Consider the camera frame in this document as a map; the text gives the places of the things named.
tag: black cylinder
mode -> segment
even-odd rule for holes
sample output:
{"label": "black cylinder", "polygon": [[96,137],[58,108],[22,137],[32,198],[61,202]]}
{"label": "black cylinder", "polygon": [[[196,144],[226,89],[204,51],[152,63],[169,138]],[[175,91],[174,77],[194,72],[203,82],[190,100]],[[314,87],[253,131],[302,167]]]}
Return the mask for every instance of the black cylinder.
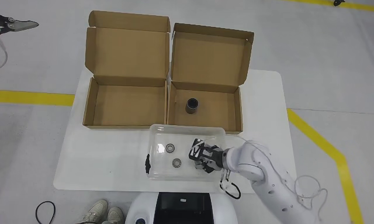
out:
{"label": "black cylinder", "polygon": [[186,112],[189,114],[196,113],[198,110],[199,102],[195,98],[188,99],[186,104]]}

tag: transparent plastic tray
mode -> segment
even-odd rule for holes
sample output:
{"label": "transparent plastic tray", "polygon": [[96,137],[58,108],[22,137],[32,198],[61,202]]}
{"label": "transparent plastic tray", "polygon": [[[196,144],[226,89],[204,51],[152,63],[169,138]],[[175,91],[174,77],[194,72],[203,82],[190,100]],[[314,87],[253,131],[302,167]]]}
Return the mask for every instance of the transparent plastic tray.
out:
{"label": "transparent plastic tray", "polygon": [[[152,125],[150,127],[149,155],[150,165],[148,177],[155,180],[178,181],[219,181],[221,171],[210,174],[195,168],[195,162],[188,158],[193,141],[205,140],[209,145],[217,145],[225,149],[225,131],[218,127],[194,127]],[[173,144],[174,151],[168,153],[166,145]],[[175,168],[174,159],[181,160],[181,166]]]}

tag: concrete floor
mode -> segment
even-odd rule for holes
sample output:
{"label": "concrete floor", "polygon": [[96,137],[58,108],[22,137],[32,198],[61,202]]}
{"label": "concrete floor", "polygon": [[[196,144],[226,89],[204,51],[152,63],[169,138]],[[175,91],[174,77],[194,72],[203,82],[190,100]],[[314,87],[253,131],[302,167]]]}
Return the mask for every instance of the concrete floor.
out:
{"label": "concrete floor", "polygon": [[[281,74],[287,107],[345,154],[363,218],[374,222],[372,12],[279,0],[0,0],[1,15],[40,23],[1,36],[9,60],[0,70],[0,89],[74,94],[91,10],[255,32],[250,68]],[[0,104],[0,223],[34,223],[34,210],[45,200],[57,205],[54,223],[79,221],[99,198],[128,210],[136,192],[52,186],[69,114],[70,107]],[[311,174],[329,189],[324,223],[350,223],[334,162],[292,124],[290,129],[298,175]],[[248,212],[260,220],[268,214],[264,209],[236,211],[247,223]],[[47,223],[50,210],[40,211]]]}

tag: cardboard box flap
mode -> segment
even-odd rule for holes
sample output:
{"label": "cardboard box flap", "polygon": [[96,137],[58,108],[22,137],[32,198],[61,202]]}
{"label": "cardboard box flap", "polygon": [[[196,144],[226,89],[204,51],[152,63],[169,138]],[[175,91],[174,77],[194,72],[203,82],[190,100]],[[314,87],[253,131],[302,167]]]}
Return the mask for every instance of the cardboard box flap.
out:
{"label": "cardboard box flap", "polygon": [[253,32],[176,23],[171,78],[237,87],[245,82]]}
{"label": "cardboard box flap", "polygon": [[186,32],[202,35],[211,35],[211,36],[223,36],[223,37],[232,37],[238,39],[248,40],[251,44],[253,43],[254,33],[246,32],[243,30],[234,30],[226,29],[219,27],[210,27],[210,26],[200,26],[200,25],[191,25],[184,23],[174,24],[174,32]]}
{"label": "cardboard box flap", "polygon": [[92,11],[86,34],[85,65],[95,77],[158,80],[169,70],[168,17]]}
{"label": "cardboard box flap", "polygon": [[92,11],[89,14],[88,24],[90,27],[170,32],[170,21],[166,16]]}

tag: cardboard box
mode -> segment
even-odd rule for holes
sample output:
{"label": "cardboard box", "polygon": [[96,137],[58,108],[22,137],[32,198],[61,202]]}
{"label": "cardboard box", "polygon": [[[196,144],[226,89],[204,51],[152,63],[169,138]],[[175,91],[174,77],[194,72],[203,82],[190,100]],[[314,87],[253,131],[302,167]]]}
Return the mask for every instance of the cardboard box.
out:
{"label": "cardboard box", "polygon": [[92,11],[88,23],[85,65],[94,75],[83,125],[166,124],[169,18]]}
{"label": "cardboard box", "polygon": [[[239,85],[247,79],[253,32],[176,23],[168,119],[170,125],[243,131]],[[196,98],[196,113],[186,113]]]}

